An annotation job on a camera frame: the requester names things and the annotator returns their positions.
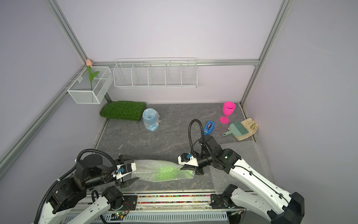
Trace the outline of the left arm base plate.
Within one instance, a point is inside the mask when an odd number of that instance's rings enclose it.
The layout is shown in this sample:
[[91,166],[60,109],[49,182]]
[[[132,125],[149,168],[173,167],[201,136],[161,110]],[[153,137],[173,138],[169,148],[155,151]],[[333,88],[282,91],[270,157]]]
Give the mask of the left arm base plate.
[[111,204],[112,211],[133,211],[137,206],[138,196],[135,195],[124,195],[117,198]]

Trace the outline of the blue tape dispenser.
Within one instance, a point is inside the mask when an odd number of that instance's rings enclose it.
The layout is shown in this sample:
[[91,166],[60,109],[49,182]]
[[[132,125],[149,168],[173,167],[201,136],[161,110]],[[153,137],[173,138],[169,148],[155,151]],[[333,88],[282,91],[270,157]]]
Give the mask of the blue tape dispenser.
[[214,129],[214,126],[215,126],[215,123],[212,121],[209,121],[204,128],[204,134],[205,135],[211,134]]

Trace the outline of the pink plastic wine glass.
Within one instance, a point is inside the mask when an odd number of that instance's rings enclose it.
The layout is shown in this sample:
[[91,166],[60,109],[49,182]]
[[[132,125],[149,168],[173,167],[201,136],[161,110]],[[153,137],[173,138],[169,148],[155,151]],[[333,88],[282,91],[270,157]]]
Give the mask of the pink plastic wine glass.
[[222,124],[227,124],[229,122],[228,116],[230,116],[234,110],[236,109],[236,104],[230,101],[227,101],[223,105],[222,112],[224,114],[223,117],[220,117],[220,122]]

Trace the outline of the green plastic wine glass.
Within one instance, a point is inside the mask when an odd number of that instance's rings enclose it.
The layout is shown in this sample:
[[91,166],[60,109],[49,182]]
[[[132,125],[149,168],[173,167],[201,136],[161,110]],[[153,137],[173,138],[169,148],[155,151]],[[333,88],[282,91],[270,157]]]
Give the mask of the green plastic wine glass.
[[180,174],[180,168],[174,166],[159,167],[154,172],[154,180],[157,182],[165,182],[176,180]]

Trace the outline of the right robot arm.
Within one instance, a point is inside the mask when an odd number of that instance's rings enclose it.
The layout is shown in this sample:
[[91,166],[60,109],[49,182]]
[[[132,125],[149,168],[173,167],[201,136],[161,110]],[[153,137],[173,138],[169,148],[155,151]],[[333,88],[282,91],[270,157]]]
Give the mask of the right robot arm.
[[202,175],[203,168],[212,166],[238,179],[249,187],[253,194],[230,184],[222,194],[212,194],[210,206],[213,209],[240,207],[253,211],[272,224],[300,224],[305,215],[304,197],[297,192],[276,186],[254,170],[238,153],[230,148],[222,149],[211,135],[204,134],[200,120],[193,119],[200,126],[200,153],[194,150],[191,129],[188,129],[190,152],[178,157],[183,169],[194,170]]

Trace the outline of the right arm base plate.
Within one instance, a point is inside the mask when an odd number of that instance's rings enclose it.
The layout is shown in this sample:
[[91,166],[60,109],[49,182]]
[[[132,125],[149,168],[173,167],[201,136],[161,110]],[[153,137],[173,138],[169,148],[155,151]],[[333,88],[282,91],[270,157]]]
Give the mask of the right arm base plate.
[[210,204],[213,209],[242,209],[241,206],[237,206],[231,195],[228,194],[211,194]]

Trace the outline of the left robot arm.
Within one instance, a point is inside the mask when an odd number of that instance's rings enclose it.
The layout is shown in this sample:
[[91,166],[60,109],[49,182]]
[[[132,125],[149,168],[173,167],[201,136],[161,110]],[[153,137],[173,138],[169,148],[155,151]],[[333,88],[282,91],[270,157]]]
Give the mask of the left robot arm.
[[119,188],[133,184],[137,178],[130,175],[136,170],[134,156],[119,155],[113,159],[97,149],[82,150],[73,168],[58,178],[47,190],[37,209],[34,223],[61,224],[65,216],[78,202],[91,198],[96,209],[89,208],[78,216],[82,222],[90,223],[96,217],[112,210],[124,210],[127,215],[131,205]]

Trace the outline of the bubble wrap sheet stack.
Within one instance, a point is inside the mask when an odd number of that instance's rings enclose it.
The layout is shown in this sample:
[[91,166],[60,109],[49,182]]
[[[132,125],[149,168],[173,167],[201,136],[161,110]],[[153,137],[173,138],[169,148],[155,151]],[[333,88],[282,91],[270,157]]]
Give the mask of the bubble wrap sheet stack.
[[[234,142],[234,143],[226,143],[221,144],[223,149],[230,148],[239,154],[246,163],[249,164],[254,170],[256,170],[259,174],[264,176],[270,182],[274,182],[271,170],[268,165],[268,161],[263,153],[263,151],[259,148],[256,142],[254,141],[242,141],[242,142]],[[240,180],[232,177],[229,174],[226,174],[222,170],[218,170],[216,168],[210,167],[210,173],[212,176],[212,181],[214,185],[215,192],[217,194],[221,194],[230,184],[233,184],[244,191],[251,191],[248,186],[246,186]]]

